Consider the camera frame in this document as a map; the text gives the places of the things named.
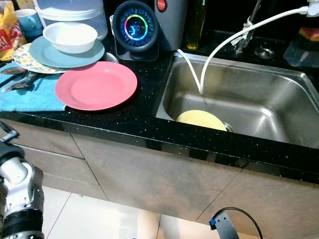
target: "pink plate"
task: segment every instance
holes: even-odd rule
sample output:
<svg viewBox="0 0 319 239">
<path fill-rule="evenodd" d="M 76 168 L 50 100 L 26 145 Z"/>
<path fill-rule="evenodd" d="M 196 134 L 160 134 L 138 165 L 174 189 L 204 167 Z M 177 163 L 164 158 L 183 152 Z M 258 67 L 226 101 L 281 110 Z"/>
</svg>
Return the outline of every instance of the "pink plate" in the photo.
<svg viewBox="0 0 319 239">
<path fill-rule="evenodd" d="M 127 100 L 137 84 L 134 72 L 126 66 L 99 61 L 64 73 L 56 83 L 55 94 L 69 107 L 97 111 Z"/>
</svg>

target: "light blue plate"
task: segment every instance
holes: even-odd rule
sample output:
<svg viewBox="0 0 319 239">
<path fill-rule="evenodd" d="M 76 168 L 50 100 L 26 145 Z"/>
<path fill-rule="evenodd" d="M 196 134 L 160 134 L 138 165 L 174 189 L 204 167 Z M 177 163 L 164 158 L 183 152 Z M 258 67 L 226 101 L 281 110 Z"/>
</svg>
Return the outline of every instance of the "light blue plate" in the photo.
<svg viewBox="0 0 319 239">
<path fill-rule="evenodd" d="M 104 46 L 99 40 L 95 40 L 91 50 L 79 54 L 69 54 L 55 49 L 44 36 L 41 36 L 31 43 L 30 54 L 44 65 L 74 68 L 87 66 L 100 60 L 104 54 Z"/>
</svg>

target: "blue mug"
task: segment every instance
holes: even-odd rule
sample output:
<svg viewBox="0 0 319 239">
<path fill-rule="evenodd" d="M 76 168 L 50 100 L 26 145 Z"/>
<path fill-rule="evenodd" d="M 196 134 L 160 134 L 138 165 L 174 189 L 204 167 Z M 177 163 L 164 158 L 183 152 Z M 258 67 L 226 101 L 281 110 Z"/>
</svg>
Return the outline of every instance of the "blue mug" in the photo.
<svg viewBox="0 0 319 239">
<path fill-rule="evenodd" d="M 41 35 L 43 26 L 41 20 L 34 9 L 20 9 L 15 11 L 19 20 L 20 29 L 25 36 Z"/>
</svg>

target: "floral plate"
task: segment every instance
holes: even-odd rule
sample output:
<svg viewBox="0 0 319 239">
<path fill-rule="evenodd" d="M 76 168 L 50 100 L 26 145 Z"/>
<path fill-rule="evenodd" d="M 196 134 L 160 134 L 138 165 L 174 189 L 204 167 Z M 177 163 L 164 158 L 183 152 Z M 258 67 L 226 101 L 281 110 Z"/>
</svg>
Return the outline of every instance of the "floral plate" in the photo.
<svg viewBox="0 0 319 239">
<path fill-rule="evenodd" d="M 23 45 L 14 52 L 13 54 L 14 61 L 19 66 L 29 71 L 45 73 L 45 74 L 58 74 L 58 73 L 67 72 L 69 70 L 69 68 L 58 68 L 58 67 L 43 65 L 40 62 L 36 61 L 29 52 L 30 45 L 31 43 Z"/>
</svg>

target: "white tile floor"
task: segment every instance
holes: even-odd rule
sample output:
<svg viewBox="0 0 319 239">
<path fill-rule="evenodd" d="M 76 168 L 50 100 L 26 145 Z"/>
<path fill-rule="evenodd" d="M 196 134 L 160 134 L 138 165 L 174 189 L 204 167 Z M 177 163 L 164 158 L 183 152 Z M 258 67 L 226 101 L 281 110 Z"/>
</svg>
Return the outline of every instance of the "white tile floor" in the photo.
<svg viewBox="0 0 319 239">
<path fill-rule="evenodd" d="M 43 191 L 46 239 L 219 239 L 208 225 L 48 187 Z"/>
</svg>

